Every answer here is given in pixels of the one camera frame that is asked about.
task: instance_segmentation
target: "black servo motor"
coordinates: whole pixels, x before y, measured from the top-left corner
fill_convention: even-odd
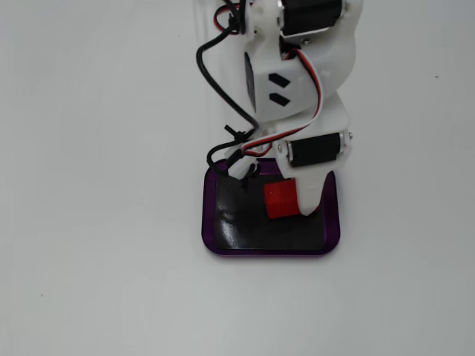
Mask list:
[[[281,0],[284,36],[323,30],[340,18],[344,0]]]

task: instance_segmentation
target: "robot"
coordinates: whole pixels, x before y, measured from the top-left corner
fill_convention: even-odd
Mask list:
[[[319,220],[325,241],[320,243],[320,249],[316,245],[305,249],[305,243],[296,243],[298,246],[295,247],[293,229],[293,233],[279,237],[279,248],[272,243],[271,236],[265,239],[267,242],[263,241],[262,234],[259,235],[260,242],[253,247],[249,242],[252,238],[244,236],[242,228],[236,228],[232,236],[225,237],[227,243],[218,243],[219,246],[214,245],[212,250],[220,254],[237,250],[251,250],[259,254],[263,251],[271,251],[270,254],[293,254],[294,251],[295,254],[317,255],[328,252],[330,247],[325,247],[328,243],[325,229],[329,222],[325,217],[317,216],[325,214],[322,203],[329,177],[344,165],[352,150],[350,116],[337,90],[347,80],[355,63],[355,30],[363,0],[240,0],[238,4],[224,0],[224,3],[214,16],[214,23],[221,34],[200,47],[197,63],[208,83],[252,128],[247,132],[236,132],[225,127],[234,140],[209,152],[209,174],[220,177],[224,182],[241,182],[241,192],[230,194],[228,200],[240,201],[242,196],[250,194],[263,195],[260,204],[264,206],[255,213],[260,216],[261,225],[283,226],[285,221],[288,226],[296,226]],[[225,12],[229,13],[227,26],[218,21],[218,16]],[[251,114],[224,92],[203,63],[203,53],[228,36],[242,36],[245,42],[243,56],[247,91],[254,108]],[[213,155],[219,151],[225,153],[225,159],[215,162]],[[277,168],[279,179],[262,182],[259,189],[249,193],[248,187],[259,184],[254,183],[255,178],[268,175],[263,174],[263,165],[268,166],[269,161],[263,160],[263,157],[269,155],[275,158],[271,162],[271,171]],[[232,190],[232,184],[226,184]],[[252,197],[246,201],[251,206],[259,204],[249,203]],[[226,204],[222,201],[214,201],[214,224],[208,222],[208,225],[214,226],[213,243],[216,243],[217,226],[223,225],[216,222],[219,216],[217,211],[223,205]],[[244,204],[234,206],[232,210],[240,215],[239,209],[245,211],[248,207]],[[205,213],[203,210],[203,239]],[[246,219],[239,221],[232,215],[229,211],[224,214],[227,217],[224,219],[228,220],[224,225],[249,224]],[[318,223],[313,228],[318,230]],[[311,230],[309,228],[301,234],[312,235]],[[246,243],[234,243],[233,248],[230,240],[245,240]],[[338,244],[339,229],[334,240],[333,244]]]

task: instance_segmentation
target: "white surface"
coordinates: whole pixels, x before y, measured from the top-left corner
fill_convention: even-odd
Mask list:
[[[320,260],[201,243],[192,11],[0,2],[0,355],[473,355],[475,2],[366,0]]]

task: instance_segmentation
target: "black foot pad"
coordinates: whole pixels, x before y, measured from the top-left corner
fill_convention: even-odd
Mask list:
[[[283,180],[273,159],[261,160],[262,171],[243,189],[232,178],[208,171],[205,178],[202,235],[214,253],[245,255],[314,255],[331,252],[340,239],[335,175],[327,177],[319,212],[271,220],[263,187]]]

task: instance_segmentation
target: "black wire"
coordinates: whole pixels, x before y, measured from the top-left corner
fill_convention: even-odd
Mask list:
[[[240,20],[240,16],[238,11],[236,10],[236,6],[232,3],[231,0],[223,0],[226,5],[228,5],[229,9],[231,10],[232,17],[237,21],[237,28],[233,30],[239,31],[244,27],[244,23]]]
[[[198,48],[198,51],[196,52],[196,62],[198,64],[198,68],[200,69],[200,72],[203,74],[205,77],[206,81],[211,85],[211,87],[216,91],[216,93],[223,98],[223,100],[231,106],[239,115],[241,115],[248,123],[250,123],[253,127],[248,133],[241,134],[241,135],[235,135],[235,140],[227,143],[223,143],[222,145],[218,145],[214,147],[213,149],[208,152],[208,155],[206,157],[206,160],[208,162],[208,165],[213,171],[215,171],[217,174],[223,176],[223,177],[228,177],[229,172],[223,171],[218,168],[216,163],[213,161],[212,157],[213,154],[217,153],[218,151],[222,151],[226,148],[231,148],[236,145],[245,143],[252,135],[253,133],[259,129],[259,123],[257,122],[256,119],[254,119],[252,116],[250,116],[244,109],[242,109],[241,106],[239,106],[223,89],[221,86],[219,86],[218,83],[213,79],[211,74],[208,72],[206,69],[206,66],[203,61],[203,54],[213,48],[214,46],[220,44],[222,41],[224,41],[229,35],[232,34],[233,31],[239,31],[240,30],[240,21],[239,21],[239,15],[236,10],[235,5],[230,1],[230,0],[224,0],[226,3],[226,6],[229,7],[231,10],[232,16],[229,20],[229,26],[215,39],[212,39],[211,41],[203,44],[200,48]]]
[[[228,5],[219,6],[219,8],[214,12],[214,16],[213,16],[214,22],[217,24],[217,26],[220,28],[221,31],[224,31],[224,30],[226,29],[226,27],[224,27],[224,26],[220,23],[220,21],[217,19],[217,17],[220,15],[220,11],[221,11],[221,10],[224,10],[224,9],[227,9],[227,10],[228,10],[228,9],[229,9],[229,6],[228,6]],[[236,31],[236,30],[233,30],[233,31],[231,32],[231,34],[232,34],[233,36],[235,36],[235,35],[239,35],[239,32]]]
[[[246,0],[239,1],[239,30],[246,34]]]
[[[255,130],[259,128],[259,123],[254,119],[252,116],[250,116],[244,109],[242,109],[241,106],[239,106],[231,97],[222,89],[221,86],[219,86],[218,83],[213,79],[211,74],[209,74],[208,70],[206,69],[206,66],[203,62],[203,54],[209,50],[210,48],[213,48],[214,46],[220,44],[226,37],[229,36],[231,31],[233,31],[231,27],[226,28],[218,37],[215,39],[212,39],[211,41],[205,43],[203,46],[198,48],[198,51],[196,52],[196,62],[198,64],[198,67],[205,77],[206,81],[211,85],[211,87],[216,91],[216,93],[221,96],[225,102],[231,106],[234,110],[236,110],[239,115],[241,115],[249,124],[251,124]]]

